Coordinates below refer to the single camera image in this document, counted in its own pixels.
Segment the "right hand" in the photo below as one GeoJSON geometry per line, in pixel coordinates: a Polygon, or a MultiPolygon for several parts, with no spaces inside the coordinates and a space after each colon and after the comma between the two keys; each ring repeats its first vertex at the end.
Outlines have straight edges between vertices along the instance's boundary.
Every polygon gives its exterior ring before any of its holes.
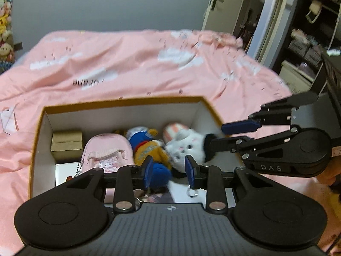
{"type": "Polygon", "coordinates": [[[325,184],[335,193],[340,193],[340,157],[332,157],[326,169],[317,176],[321,184],[325,184]]]}

